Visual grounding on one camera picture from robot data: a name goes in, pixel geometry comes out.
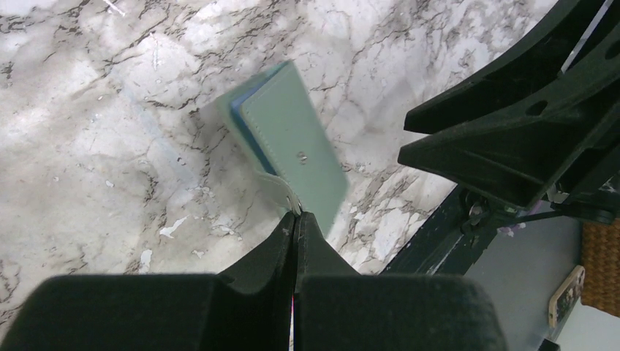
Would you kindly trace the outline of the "green card holder wallet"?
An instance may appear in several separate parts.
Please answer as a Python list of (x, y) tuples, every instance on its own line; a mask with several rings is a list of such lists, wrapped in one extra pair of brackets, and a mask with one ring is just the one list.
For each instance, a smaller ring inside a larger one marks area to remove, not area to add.
[(259, 72), (215, 106), (282, 213), (312, 213), (328, 235), (349, 183), (294, 61)]

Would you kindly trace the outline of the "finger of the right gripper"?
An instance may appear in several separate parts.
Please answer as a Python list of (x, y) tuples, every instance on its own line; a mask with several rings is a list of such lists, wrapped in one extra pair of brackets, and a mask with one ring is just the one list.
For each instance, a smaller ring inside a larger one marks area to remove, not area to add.
[(409, 111), (404, 130), (432, 135), (501, 118), (551, 118), (619, 81), (619, 2), (558, 1), (514, 46)]
[(619, 129), (619, 30), (565, 75), (507, 107), (402, 146), (398, 162), (528, 208)]

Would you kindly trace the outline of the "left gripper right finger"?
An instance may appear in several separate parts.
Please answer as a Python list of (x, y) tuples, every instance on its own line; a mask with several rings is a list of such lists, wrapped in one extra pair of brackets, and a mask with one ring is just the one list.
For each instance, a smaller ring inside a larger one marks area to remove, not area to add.
[(363, 275), (324, 239), (313, 214), (295, 223), (296, 350), (506, 350), (490, 297), (455, 275)]

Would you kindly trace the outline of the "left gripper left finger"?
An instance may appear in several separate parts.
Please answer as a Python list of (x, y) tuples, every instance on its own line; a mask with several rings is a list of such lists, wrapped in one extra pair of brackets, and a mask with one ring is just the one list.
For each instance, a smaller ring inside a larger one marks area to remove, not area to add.
[(218, 274), (66, 275), (41, 283), (3, 350), (287, 350), (292, 234), (287, 214)]

